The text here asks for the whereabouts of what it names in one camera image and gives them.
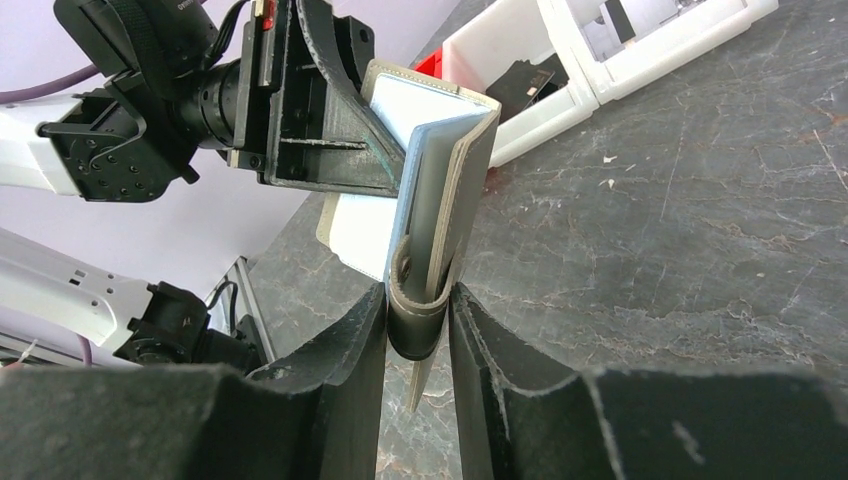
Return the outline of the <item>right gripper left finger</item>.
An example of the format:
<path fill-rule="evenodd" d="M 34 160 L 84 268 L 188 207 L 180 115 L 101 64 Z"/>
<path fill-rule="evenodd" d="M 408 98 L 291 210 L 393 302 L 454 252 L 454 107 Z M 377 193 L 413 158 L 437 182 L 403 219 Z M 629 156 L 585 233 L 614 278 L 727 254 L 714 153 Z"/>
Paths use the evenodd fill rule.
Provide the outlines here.
<path fill-rule="evenodd" d="M 296 351 L 224 366 L 6 368 L 5 479 L 371 479 L 386 291 Z"/>

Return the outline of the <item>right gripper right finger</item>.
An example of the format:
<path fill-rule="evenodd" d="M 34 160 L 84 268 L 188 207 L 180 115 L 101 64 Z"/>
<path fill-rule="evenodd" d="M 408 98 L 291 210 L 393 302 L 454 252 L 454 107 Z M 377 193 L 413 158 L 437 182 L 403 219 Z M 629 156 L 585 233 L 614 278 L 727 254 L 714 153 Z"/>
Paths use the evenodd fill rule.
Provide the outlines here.
<path fill-rule="evenodd" d="M 843 479 L 847 398 L 786 368 L 572 369 L 457 284 L 449 341 L 467 479 Z"/>

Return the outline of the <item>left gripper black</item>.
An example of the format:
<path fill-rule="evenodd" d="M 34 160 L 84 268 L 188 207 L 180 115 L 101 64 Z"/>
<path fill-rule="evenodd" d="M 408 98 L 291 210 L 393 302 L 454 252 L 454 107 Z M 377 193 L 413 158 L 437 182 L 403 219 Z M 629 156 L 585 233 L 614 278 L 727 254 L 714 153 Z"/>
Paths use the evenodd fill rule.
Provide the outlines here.
<path fill-rule="evenodd" d="M 149 202 L 218 152 L 259 183 L 394 197 L 399 143 L 361 93 L 372 29 L 325 1 L 259 1 L 224 62 L 241 2 L 215 24 L 198 1 L 58 1 L 64 30 L 105 76 L 38 133 L 76 196 Z"/>

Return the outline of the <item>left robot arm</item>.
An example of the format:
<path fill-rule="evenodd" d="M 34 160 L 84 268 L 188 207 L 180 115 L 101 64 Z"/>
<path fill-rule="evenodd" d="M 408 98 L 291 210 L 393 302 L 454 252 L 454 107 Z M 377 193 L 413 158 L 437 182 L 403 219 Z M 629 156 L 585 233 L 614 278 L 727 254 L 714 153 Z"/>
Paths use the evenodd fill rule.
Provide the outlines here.
<path fill-rule="evenodd" d="M 1 100 L 1 182 L 88 202 L 145 203 L 216 151 L 260 184 L 394 197 L 404 153 L 370 108 L 373 30 L 324 1 L 241 2 L 215 24 L 199 1 L 57 1 L 54 14 L 105 76 L 98 89 Z M 264 332 L 209 303 L 1 234 L 1 302 L 138 364 L 266 364 Z"/>

